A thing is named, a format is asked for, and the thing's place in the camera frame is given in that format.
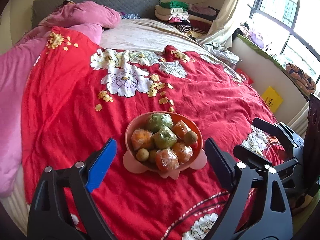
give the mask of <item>beige bed sheet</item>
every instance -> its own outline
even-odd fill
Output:
[[[150,19],[123,19],[116,28],[104,31],[100,42],[103,48],[155,52],[162,52],[167,45],[172,45],[180,51],[196,51],[210,55],[202,46],[181,34],[176,28]],[[11,196],[1,199],[1,202],[16,225],[26,234],[29,206],[25,200],[22,166],[19,168]]]

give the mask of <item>yellow paper bag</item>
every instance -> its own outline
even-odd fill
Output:
[[[283,102],[281,96],[279,96],[272,87],[268,87],[261,97],[273,113],[277,111],[278,107]]]

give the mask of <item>green towel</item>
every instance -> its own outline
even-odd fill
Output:
[[[171,1],[171,2],[162,2],[161,7],[163,8],[182,8],[184,11],[188,10],[189,5],[185,2],[180,1]]]

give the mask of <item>bowl of fruit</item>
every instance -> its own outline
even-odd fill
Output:
[[[177,179],[187,168],[207,163],[200,130],[189,118],[171,112],[149,112],[131,121],[125,132],[125,168],[132,173],[157,172]]]

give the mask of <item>silver bolt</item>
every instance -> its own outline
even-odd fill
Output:
[[[50,172],[50,171],[52,171],[52,167],[51,167],[51,166],[48,166],[48,167],[46,167],[46,168],[44,169],[44,172],[46,172],[46,173],[48,173],[48,172]]]
[[[82,168],[84,166],[84,162],[77,162],[75,166],[76,168]]]
[[[276,174],[276,173],[277,173],[276,169],[273,168],[273,167],[270,167],[270,168],[268,169],[268,171],[270,171],[270,173],[272,173],[272,174]]]
[[[245,169],[247,165],[245,165],[245,163],[243,163],[243,162],[238,162],[238,163],[237,163],[237,166],[238,166],[238,168],[240,168],[240,169]]]

